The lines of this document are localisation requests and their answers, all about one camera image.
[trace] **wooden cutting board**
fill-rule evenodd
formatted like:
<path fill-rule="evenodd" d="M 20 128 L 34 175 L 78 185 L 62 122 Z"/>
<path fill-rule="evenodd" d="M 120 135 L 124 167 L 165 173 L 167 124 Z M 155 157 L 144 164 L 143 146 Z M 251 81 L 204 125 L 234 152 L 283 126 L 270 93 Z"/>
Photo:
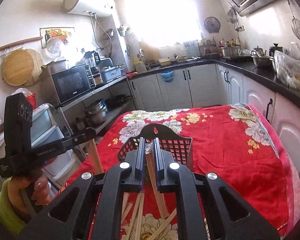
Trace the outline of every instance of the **wooden cutting board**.
<path fill-rule="evenodd" d="M 12 86 L 21 86 L 28 81 L 34 69 L 34 59 L 24 49 L 11 52 L 2 65 L 2 76 Z"/>
<path fill-rule="evenodd" d="M 36 83 L 39 80 L 39 76 L 42 73 L 41 66 L 44 65 L 44 63 L 39 52 L 37 52 L 34 49 L 26 49 L 26 51 L 32 56 L 34 60 L 34 68 L 31 73 L 31 77 L 28 79 L 26 83 L 24 83 L 24 85 L 32 86 L 34 83 Z"/>

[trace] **kitchen cabinet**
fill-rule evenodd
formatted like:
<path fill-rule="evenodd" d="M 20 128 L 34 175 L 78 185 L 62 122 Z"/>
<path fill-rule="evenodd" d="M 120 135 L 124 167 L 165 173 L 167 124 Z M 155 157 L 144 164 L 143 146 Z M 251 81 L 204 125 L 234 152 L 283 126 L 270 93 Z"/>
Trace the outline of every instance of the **kitchen cabinet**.
<path fill-rule="evenodd" d="M 220 104 L 218 75 L 215 64 L 186 68 L 186 74 L 193 107 Z"/>
<path fill-rule="evenodd" d="M 219 90 L 223 105 L 243 102 L 243 75 L 218 65 Z"/>
<path fill-rule="evenodd" d="M 221 65 L 217 65 L 218 86 L 220 104 L 225 106 L 229 104 L 229 85 L 226 80 L 227 69 Z"/>
<path fill-rule="evenodd" d="M 162 74 L 159 73 L 156 76 L 166 111 L 176 108 L 191 108 L 191 95 L 186 69 L 173 70 L 173 80 L 171 82 L 166 82 Z"/>
<path fill-rule="evenodd" d="M 292 159 L 300 178 L 300 109 L 278 93 L 272 127 Z"/>
<path fill-rule="evenodd" d="M 129 81 L 137 108 L 146 111 L 165 111 L 156 75 Z"/>
<path fill-rule="evenodd" d="M 269 104 L 269 112 L 267 119 L 272 123 L 274 107 L 275 107 L 276 93 L 272 90 L 260 85 L 258 82 L 243 76 L 243 102 L 252 104 L 258 109 L 263 116 L 266 116 L 267 106 Z"/>
<path fill-rule="evenodd" d="M 226 77 L 229 84 L 229 104 L 243 102 L 243 75 L 232 69 L 228 69 Z"/>

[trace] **black plastic basket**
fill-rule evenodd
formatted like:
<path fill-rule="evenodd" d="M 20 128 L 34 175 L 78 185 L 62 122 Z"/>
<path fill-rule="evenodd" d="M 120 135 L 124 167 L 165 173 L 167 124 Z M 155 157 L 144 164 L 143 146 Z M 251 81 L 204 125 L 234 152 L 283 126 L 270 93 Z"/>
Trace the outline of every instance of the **black plastic basket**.
<path fill-rule="evenodd" d="M 150 143 L 155 138 L 159 138 L 160 148 L 172 153 L 175 162 L 186 165 L 193 170 L 192 160 L 192 138 L 177 135 L 169 127 L 160 123 L 146 125 L 136 137 L 130 137 L 121 147 L 118 153 L 118 160 L 123 162 L 127 152 L 139 148 L 140 138 L 143 137 L 146 143 Z"/>

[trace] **yellow cloth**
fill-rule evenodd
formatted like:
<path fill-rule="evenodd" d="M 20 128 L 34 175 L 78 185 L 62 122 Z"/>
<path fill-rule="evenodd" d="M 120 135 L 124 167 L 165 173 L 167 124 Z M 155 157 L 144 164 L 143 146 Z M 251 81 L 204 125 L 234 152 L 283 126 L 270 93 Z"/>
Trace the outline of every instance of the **yellow cloth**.
<path fill-rule="evenodd" d="M 17 236 L 26 223 L 21 220 L 13 211 L 8 198 L 8 182 L 7 179 L 0 192 L 0 221 L 14 235 Z"/>

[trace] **red bucket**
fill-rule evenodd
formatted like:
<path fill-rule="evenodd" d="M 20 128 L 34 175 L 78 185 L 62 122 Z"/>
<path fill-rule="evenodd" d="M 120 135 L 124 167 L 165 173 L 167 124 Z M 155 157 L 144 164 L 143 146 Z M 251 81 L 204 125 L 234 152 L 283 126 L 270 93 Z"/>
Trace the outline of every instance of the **red bucket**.
<path fill-rule="evenodd" d="M 29 103 L 32 105 L 32 109 L 36 109 L 36 101 L 35 101 L 35 94 L 32 94 L 28 97 L 26 97 L 26 99 L 29 101 Z"/>

